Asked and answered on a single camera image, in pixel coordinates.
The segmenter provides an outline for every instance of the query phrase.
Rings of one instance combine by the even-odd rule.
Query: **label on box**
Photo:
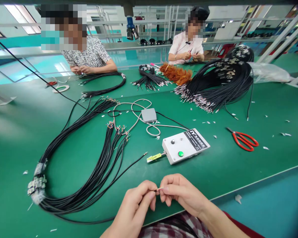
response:
[[[199,135],[194,130],[188,130],[184,132],[184,134],[189,139],[191,145],[193,145],[196,151],[207,148],[206,144],[203,143]]]

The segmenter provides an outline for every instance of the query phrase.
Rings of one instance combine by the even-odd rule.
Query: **white control box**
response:
[[[194,128],[163,139],[162,147],[172,165],[201,153],[210,145]]]

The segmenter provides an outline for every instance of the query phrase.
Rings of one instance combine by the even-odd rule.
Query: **small gray box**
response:
[[[141,110],[141,114],[142,114],[142,120],[145,123],[157,121],[157,114],[154,108],[143,109]]]

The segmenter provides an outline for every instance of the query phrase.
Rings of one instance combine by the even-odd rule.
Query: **hairnet cap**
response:
[[[210,15],[210,9],[208,6],[199,7],[195,6],[191,9],[191,16],[198,18],[198,20],[206,20]]]

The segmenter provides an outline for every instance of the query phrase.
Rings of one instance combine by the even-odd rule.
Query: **hand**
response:
[[[156,190],[158,187],[151,181],[143,181],[138,187],[129,189],[112,225],[102,237],[137,238],[150,206],[156,208]]]
[[[73,68],[71,68],[71,71],[77,75],[81,75],[82,72],[79,70],[79,67],[78,66],[75,66]]]
[[[79,69],[80,69],[80,71],[82,71],[84,74],[93,74],[93,73],[95,73],[94,68],[92,68],[92,67],[88,67],[88,66],[85,66],[85,65],[81,66]]]
[[[181,59],[188,60],[188,59],[190,59],[191,54],[189,52],[184,52],[184,53],[180,54],[180,56],[181,56]]]
[[[194,61],[203,61],[204,60],[204,55],[200,54],[200,53],[194,54],[194,55],[192,55],[192,57],[193,57]]]
[[[181,174],[165,176],[159,190],[161,202],[171,206],[172,199],[187,210],[192,216],[198,217],[208,206],[210,201]]]

